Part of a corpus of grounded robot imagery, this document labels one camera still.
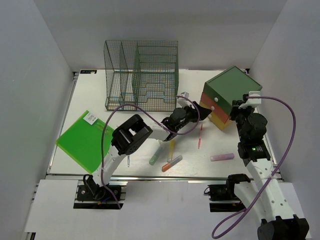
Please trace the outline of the thin pink highlighter pen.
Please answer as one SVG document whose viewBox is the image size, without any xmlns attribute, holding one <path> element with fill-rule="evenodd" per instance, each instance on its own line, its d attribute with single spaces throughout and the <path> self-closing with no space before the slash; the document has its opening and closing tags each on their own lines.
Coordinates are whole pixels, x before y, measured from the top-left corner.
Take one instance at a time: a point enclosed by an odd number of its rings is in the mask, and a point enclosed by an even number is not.
<svg viewBox="0 0 320 240">
<path fill-rule="evenodd" d="M 198 150 L 201 147 L 202 133 L 203 133 L 203 123 L 201 124 L 200 131 L 199 131 L 198 144 L 197 144 L 197 149 Z"/>
</svg>

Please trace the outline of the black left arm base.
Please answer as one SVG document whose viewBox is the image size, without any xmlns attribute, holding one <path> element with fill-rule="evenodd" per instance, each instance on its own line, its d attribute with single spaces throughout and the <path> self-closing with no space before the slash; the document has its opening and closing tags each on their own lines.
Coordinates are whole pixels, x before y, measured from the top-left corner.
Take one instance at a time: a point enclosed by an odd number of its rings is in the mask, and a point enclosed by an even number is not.
<svg viewBox="0 0 320 240">
<path fill-rule="evenodd" d="M 93 176 L 85 174 L 76 189 L 73 208 L 91 210 L 120 210 L 125 200 L 125 188 L 107 185 L 112 193 L 95 183 Z"/>
</svg>

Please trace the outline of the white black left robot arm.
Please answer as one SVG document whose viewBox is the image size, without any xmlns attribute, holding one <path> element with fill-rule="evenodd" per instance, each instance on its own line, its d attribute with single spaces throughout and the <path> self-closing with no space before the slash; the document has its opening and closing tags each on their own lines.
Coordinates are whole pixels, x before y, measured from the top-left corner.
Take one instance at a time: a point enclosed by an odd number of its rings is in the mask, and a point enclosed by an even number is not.
<svg viewBox="0 0 320 240">
<path fill-rule="evenodd" d="M 101 164 L 91 175 L 83 178 L 83 184 L 94 199 L 99 200 L 106 192 L 113 193 L 109 181 L 124 158 L 136 152 L 147 139 L 168 142 L 180 135 L 182 128 L 190 123 L 198 124 L 209 116 L 211 110 L 197 102 L 183 97 L 181 107 L 177 107 L 162 121 L 152 118 L 154 125 L 148 125 L 143 118 L 135 114 L 118 126 L 112 133 L 110 147 L 104 153 L 104 138 L 108 123 L 101 134 Z"/>
</svg>

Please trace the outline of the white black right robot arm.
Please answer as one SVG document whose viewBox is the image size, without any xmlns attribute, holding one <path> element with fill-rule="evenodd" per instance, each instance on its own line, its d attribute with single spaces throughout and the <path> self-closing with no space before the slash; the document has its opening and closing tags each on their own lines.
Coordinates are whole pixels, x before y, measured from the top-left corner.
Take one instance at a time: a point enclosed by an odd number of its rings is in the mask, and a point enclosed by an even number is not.
<svg viewBox="0 0 320 240">
<path fill-rule="evenodd" d="M 230 112 L 239 136 L 238 154 L 257 189 L 244 180 L 228 184 L 225 192 L 233 200 L 241 199 L 246 210 L 252 211 L 258 223 L 258 239 L 304 240 L 310 229 L 308 221 L 295 214 L 272 175 L 273 163 L 263 140 L 268 121 L 255 112 L 260 103 L 259 99 L 233 100 Z"/>
</svg>

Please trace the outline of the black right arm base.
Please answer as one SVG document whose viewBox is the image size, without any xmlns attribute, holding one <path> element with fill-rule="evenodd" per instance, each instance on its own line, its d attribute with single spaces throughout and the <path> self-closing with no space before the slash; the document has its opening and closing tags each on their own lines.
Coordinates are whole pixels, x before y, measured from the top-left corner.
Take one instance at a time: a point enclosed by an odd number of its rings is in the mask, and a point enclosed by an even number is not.
<svg viewBox="0 0 320 240">
<path fill-rule="evenodd" d="M 246 174 L 231 174 L 225 184 L 210 184 L 203 191 L 209 196 L 211 213 L 235 213 L 245 209 L 243 202 L 235 195 L 235 185 L 242 182 L 250 183 Z"/>
</svg>

